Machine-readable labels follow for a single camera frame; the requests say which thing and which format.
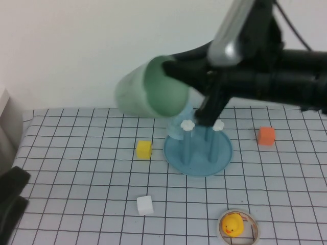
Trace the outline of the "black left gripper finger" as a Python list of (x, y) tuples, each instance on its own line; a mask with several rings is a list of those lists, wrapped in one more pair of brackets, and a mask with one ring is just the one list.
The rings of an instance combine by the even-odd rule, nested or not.
[(23, 191), (31, 175), (15, 166), (1, 176), (1, 204), (10, 204)]
[(28, 200), (18, 196), (10, 203), (1, 205), (1, 241), (9, 241), (18, 221), (28, 206)]

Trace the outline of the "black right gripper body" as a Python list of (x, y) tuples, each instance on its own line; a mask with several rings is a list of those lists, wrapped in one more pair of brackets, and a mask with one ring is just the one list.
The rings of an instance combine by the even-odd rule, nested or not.
[(233, 1), (207, 51), (212, 87), (196, 110), (198, 124), (212, 126), (232, 95), (232, 75), (245, 66), (250, 72), (273, 69), (283, 49), (273, 16), (273, 1)]

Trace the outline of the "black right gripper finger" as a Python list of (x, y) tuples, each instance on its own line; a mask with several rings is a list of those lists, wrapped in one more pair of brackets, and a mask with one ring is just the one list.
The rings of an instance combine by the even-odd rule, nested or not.
[(197, 91), (208, 91), (212, 87), (212, 81), (208, 75), (211, 69), (205, 60), (165, 61), (162, 68), (167, 76), (183, 82)]
[(208, 42), (200, 47), (197, 47), (195, 49), (172, 54), (172, 56), (178, 60), (178, 61), (192, 61), (192, 60), (198, 60), (203, 59), (207, 55), (207, 51), (211, 45), (211, 42)]

